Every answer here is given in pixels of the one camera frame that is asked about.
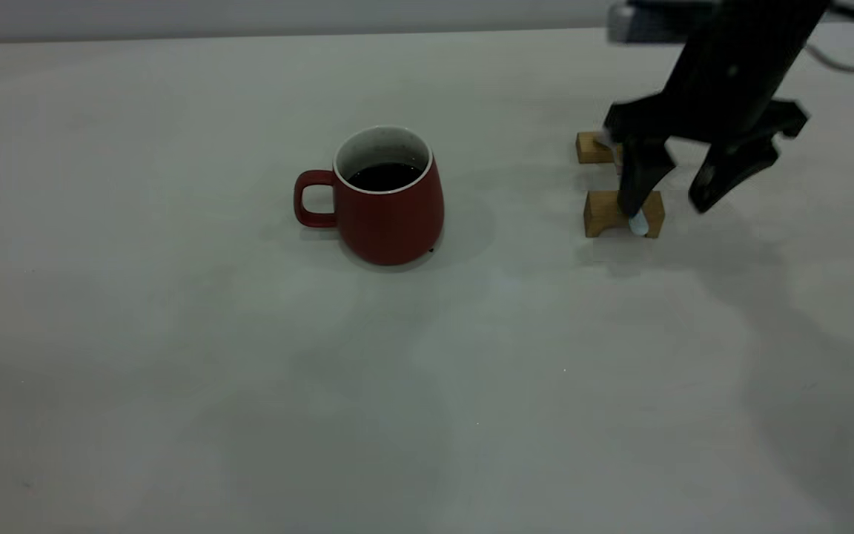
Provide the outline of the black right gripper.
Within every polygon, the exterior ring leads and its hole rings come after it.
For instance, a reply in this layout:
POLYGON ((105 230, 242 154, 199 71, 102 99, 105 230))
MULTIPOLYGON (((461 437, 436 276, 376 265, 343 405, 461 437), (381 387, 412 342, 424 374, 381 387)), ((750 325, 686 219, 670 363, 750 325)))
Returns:
POLYGON ((797 102, 776 100, 774 94, 829 6, 827 1, 615 4, 608 18, 610 41, 682 44, 658 93, 615 102, 604 119, 611 139, 623 143, 621 213, 636 217, 677 166, 666 147, 671 136, 710 144, 688 193, 701 214, 774 165, 776 145, 761 138, 794 138, 809 119, 797 102))

